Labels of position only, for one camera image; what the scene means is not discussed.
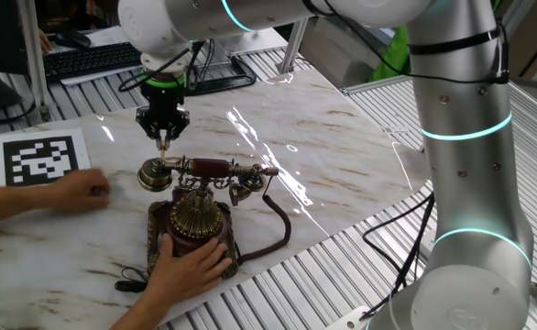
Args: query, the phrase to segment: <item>robotic arm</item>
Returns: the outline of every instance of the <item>robotic arm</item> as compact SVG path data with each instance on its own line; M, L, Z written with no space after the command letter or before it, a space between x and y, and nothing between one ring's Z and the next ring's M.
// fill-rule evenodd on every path
M508 86L488 79L506 67L488 0L122 0L119 16L144 52L145 71L154 72L190 40L328 15L330 6L373 27L407 24L413 74L444 78L413 79L438 204L435 247L420 280L367 329L522 329L533 234L517 193ZM158 142L161 129L175 132L167 131L169 141L178 136L174 127L188 124L188 113L177 115L176 107L188 56L145 84L153 87L150 108L138 119ZM165 88L176 96L153 102Z

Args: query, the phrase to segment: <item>marble table surface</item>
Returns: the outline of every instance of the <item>marble table surface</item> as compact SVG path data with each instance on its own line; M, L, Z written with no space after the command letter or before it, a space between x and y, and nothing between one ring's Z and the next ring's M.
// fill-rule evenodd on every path
M427 180L424 156L393 142L317 71L299 71L246 89L188 98L192 124L168 156L236 159L280 169L268 194L292 221L290 243L245 263L231 280L174 306L165 321L293 257L410 194ZM124 267L147 264L147 209L167 200L137 182L158 152L135 110L48 123L36 132L81 127L90 161L112 185L107 209L32 212L0 223L0 325L26 329L107 329L137 300L114 289ZM229 202L227 191L216 200ZM284 233L260 194L232 208L243 253Z

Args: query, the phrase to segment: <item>computer keyboard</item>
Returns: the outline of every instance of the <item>computer keyboard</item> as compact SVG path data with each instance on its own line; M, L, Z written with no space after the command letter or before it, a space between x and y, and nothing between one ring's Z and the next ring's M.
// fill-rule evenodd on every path
M52 83L62 79L138 65L140 64L140 51L126 42L49 54L43 60L47 82Z

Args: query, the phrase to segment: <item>finger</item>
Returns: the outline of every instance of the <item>finger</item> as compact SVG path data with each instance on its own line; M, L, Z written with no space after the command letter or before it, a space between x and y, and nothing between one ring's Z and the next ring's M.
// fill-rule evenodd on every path
M108 204L110 204L109 198L94 196L86 198L83 206L88 210L97 210L106 207Z
M92 187L99 187L104 192L109 194L112 191L110 183L105 178L104 173L100 169L91 169L86 171L90 180Z
M225 258L224 260L222 260L222 262L215 265L212 269L209 269L205 273L205 275L203 275L203 280L209 281L211 279L214 279L220 276L220 274L222 274L224 270L230 267L231 264L232 264L232 260L230 258Z
M49 39L47 38L47 36L42 35L42 36L40 37L40 41L41 41L41 43L45 46L45 48L46 48L47 50L52 50L52 44L50 43L50 41L49 41Z
M214 252L212 252L212 254L202 262L203 271L207 271L208 269L213 267L222 257L226 250L227 247L225 246L225 244L220 244L215 247Z
M165 258L173 257L173 238L169 234L163 234L162 245L160 246L160 255Z
M47 38L47 35L42 31L40 31L40 46L43 50L52 50L52 44L50 43L49 38Z
M199 294L202 294L204 292L208 292L209 290L211 290L211 289L215 288L216 286L220 285L221 282L222 282L222 278L220 278L220 277L216 277L213 280L208 281L207 283L202 285L202 287L199 290Z
M217 247L217 243L218 243L217 238L214 237L214 238L210 239L210 241L207 242L207 244L205 244L204 246L196 249L192 253L190 253L187 256L185 256L185 258L192 259L196 263L200 263L204 259L209 257L210 254L212 254L212 252L214 251L215 247Z

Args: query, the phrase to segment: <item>green object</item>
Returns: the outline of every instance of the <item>green object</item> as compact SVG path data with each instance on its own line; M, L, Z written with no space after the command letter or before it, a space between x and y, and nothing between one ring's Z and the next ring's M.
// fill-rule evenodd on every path
M407 44L409 40L407 38L407 28L401 26L397 28L395 36L390 41L387 50L383 54L383 59L387 61L393 68L402 71L405 64L409 62L409 53L407 52ZM382 79L396 77L399 74L389 68L382 61L370 76L371 82L376 82Z
M178 82L155 82L152 79L149 79L149 80L147 80L147 84L149 84L151 86L154 86L154 87L158 87L158 88L173 88L173 87L178 86L177 83L184 84L185 80L186 80L186 78L185 78L185 75L183 74L179 78Z

